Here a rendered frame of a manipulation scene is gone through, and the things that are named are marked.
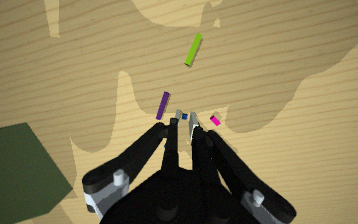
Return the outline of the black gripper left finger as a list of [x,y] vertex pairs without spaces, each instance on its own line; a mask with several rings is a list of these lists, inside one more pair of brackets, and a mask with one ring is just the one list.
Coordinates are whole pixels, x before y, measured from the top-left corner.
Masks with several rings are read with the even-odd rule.
[[170,124],[156,123],[119,156],[90,170],[82,185],[90,213],[100,220],[107,210],[129,191],[129,186],[162,142],[167,138],[155,197],[156,216],[171,220],[177,213],[180,200],[178,125],[180,110]]

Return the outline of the lime green rod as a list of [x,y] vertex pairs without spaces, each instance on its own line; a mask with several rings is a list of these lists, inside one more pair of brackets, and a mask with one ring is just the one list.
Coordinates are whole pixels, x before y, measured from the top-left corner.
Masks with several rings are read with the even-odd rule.
[[200,42],[201,38],[202,38],[202,34],[197,33],[196,36],[195,36],[195,39],[193,41],[193,44],[191,46],[191,49],[190,49],[190,51],[188,53],[188,56],[186,58],[186,61],[185,61],[186,65],[190,66],[191,61],[192,61],[192,59],[194,57],[194,54],[196,52],[196,49],[197,49],[197,47],[199,45],[199,42]]

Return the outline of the purple rod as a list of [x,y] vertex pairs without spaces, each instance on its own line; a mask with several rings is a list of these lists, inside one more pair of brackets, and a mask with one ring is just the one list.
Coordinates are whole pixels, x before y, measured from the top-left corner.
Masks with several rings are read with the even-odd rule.
[[158,113],[157,113],[157,116],[156,116],[156,119],[157,119],[157,120],[160,120],[161,117],[162,117],[162,114],[163,114],[165,105],[166,105],[166,103],[167,103],[169,94],[170,94],[170,93],[168,93],[168,92],[164,92],[164,94],[163,94],[163,97],[162,97],[162,100],[161,100],[161,103],[160,103],[160,106],[159,106],[159,109],[158,109]]

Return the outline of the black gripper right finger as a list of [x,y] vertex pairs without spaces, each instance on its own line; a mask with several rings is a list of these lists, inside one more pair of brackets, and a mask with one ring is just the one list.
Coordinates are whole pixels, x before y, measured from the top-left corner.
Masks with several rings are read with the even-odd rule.
[[259,179],[214,130],[204,131],[192,111],[189,132],[192,169],[199,169],[203,212],[209,224],[227,224],[232,212],[218,171],[230,192],[261,224],[293,221],[295,208]]

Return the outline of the small magenta rod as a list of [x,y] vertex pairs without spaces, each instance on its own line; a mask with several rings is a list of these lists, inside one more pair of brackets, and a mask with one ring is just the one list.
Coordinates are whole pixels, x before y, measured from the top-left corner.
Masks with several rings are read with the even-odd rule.
[[220,124],[220,122],[217,120],[217,118],[214,115],[212,117],[210,117],[210,119],[216,126],[218,126]]

